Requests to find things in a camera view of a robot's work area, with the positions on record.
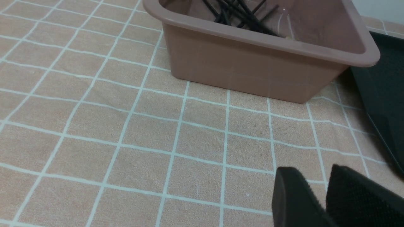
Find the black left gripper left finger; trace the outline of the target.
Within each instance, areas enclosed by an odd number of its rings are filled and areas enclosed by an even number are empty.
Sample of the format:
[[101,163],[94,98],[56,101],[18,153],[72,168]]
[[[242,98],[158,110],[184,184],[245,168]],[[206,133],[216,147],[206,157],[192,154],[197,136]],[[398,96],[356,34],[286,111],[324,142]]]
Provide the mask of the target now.
[[275,227],[337,227],[305,177],[294,167],[278,167],[272,196]]

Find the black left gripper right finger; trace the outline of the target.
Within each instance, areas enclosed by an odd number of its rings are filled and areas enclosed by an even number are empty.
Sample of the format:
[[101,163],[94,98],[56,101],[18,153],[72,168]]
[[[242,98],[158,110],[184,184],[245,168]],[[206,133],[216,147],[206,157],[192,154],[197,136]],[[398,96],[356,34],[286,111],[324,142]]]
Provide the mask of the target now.
[[339,227],[402,227],[404,200],[347,166],[332,165],[326,212]]

